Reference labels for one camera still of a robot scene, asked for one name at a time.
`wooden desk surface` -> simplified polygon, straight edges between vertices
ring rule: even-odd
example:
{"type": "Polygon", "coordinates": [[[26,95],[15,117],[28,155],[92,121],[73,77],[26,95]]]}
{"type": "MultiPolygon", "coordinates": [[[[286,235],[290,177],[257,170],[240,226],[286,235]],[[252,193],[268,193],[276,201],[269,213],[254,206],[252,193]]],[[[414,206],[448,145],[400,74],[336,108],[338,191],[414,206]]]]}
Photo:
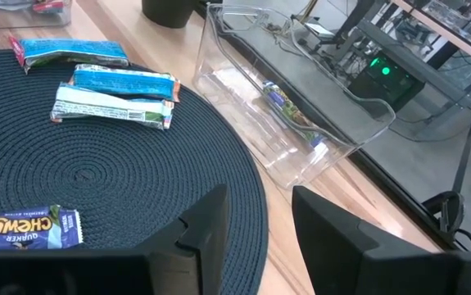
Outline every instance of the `wooden desk surface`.
{"type": "MultiPolygon", "coordinates": [[[[170,72],[192,88],[204,20],[193,14],[184,29],[167,29],[149,21],[140,0],[78,0],[72,23],[64,28],[0,29],[0,49],[7,36],[73,37],[120,42],[131,61],[170,72]]],[[[277,187],[259,166],[269,213],[269,250],[259,294],[312,294],[297,244],[291,191],[277,187]]],[[[308,188],[386,231],[432,252],[439,248],[348,160],[326,170],[308,188]]]]}

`electronic equipment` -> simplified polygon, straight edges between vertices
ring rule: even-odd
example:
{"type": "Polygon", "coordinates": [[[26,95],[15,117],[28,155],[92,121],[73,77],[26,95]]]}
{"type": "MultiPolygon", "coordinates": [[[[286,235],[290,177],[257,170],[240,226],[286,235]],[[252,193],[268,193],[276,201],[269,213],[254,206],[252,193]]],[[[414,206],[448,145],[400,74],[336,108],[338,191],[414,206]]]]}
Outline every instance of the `electronic equipment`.
{"type": "Polygon", "coordinates": [[[471,252],[426,252],[301,186],[292,211],[315,294],[471,294],[471,252]]]}
{"type": "MultiPolygon", "coordinates": [[[[387,77],[380,76],[382,77],[381,79],[373,79],[367,73],[372,71],[368,66],[363,69],[364,72],[361,72],[361,75],[352,81],[348,87],[356,96],[360,98],[381,98],[387,101],[392,106],[392,109],[397,112],[424,88],[425,84],[435,88],[446,98],[454,102],[459,101],[466,95],[464,90],[451,83],[441,72],[415,56],[401,42],[381,31],[376,25],[367,20],[362,20],[357,25],[357,28],[358,30],[352,32],[350,38],[341,48],[333,53],[334,62],[340,62],[350,50],[353,50],[352,48],[355,46],[355,43],[366,39],[381,48],[379,54],[384,55],[385,59],[383,61],[387,61],[392,67],[397,66],[399,69],[404,69],[398,75],[408,74],[410,78],[413,77],[418,82],[410,81],[410,83],[414,83],[413,86],[403,93],[397,90],[393,83],[397,79],[392,79],[389,75],[385,75],[387,77]]],[[[380,56],[371,57],[369,65],[374,62],[376,57],[380,56]]],[[[377,68],[377,75],[378,73],[383,73],[383,68],[377,68]]]]}
{"type": "Polygon", "coordinates": [[[397,112],[423,87],[423,82],[379,51],[351,81],[348,90],[359,98],[381,98],[397,112]]]}
{"type": "Polygon", "coordinates": [[[220,293],[225,184],[133,249],[0,251],[0,295],[220,293]]]}
{"type": "MultiPolygon", "coordinates": [[[[337,32],[334,34],[332,33],[330,36],[327,35],[320,35],[320,34],[315,34],[319,42],[315,45],[313,49],[310,50],[310,53],[313,54],[315,52],[318,52],[319,49],[323,45],[329,45],[329,44],[335,44],[338,47],[340,45],[344,44],[346,40],[348,39],[348,34],[362,21],[362,20],[372,20],[378,13],[378,11],[383,7],[385,4],[385,1],[383,0],[359,0],[357,1],[357,4],[355,5],[354,9],[351,11],[350,15],[347,17],[347,19],[344,21],[344,24],[337,30],[337,32]]],[[[308,6],[311,7],[311,9],[307,9],[306,12],[304,13],[303,16],[294,16],[292,15],[292,18],[298,19],[302,24],[306,25],[306,20],[311,19],[311,17],[307,17],[310,15],[311,10],[313,9],[313,6],[308,6]]]]}

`round placemat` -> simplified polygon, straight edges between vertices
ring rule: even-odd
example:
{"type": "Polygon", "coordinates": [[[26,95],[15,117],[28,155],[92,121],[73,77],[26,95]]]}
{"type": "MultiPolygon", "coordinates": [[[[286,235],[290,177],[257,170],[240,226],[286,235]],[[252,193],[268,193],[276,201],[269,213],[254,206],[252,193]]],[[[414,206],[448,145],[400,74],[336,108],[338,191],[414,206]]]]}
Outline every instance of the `round placemat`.
{"type": "Polygon", "coordinates": [[[85,247],[134,247],[217,184],[230,194],[223,294],[256,293],[268,244],[265,193],[231,126],[188,88],[168,130],[49,112],[73,64],[33,68],[0,51],[0,212],[78,209],[85,247]]]}

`plastic container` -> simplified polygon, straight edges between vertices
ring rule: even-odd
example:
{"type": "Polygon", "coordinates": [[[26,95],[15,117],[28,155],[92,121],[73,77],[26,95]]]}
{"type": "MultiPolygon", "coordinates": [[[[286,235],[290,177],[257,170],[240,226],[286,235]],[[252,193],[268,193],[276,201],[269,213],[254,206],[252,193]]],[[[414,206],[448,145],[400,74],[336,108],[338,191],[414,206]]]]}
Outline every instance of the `plastic container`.
{"type": "Polygon", "coordinates": [[[468,17],[462,16],[458,11],[438,0],[430,1],[423,7],[423,11],[455,32],[462,30],[470,21],[468,17]]]}
{"type": "Polygon", "coordinates": [[[295,44],[293,32],[292,21],[274,10],[210,5],[194,77],[198,92],[284,188],[311,181],[395,119],[386,102],[351,94],[295,44]],[[318,126],[305,127],[298,124],[297,114],[288,116],[265,93],[265,81],[287,90],[318,126]],[[306,133],[319,141],[306,139],[306,133]]]}
{"type": "Polygon", "coordinates": [[[39,4],[35,0],[8,2],[17,4],[0,7],[0,29],[63,26],[71,22],[72,0],[55,0],[49,7],[45,7],[47,3],[39,4]]]}

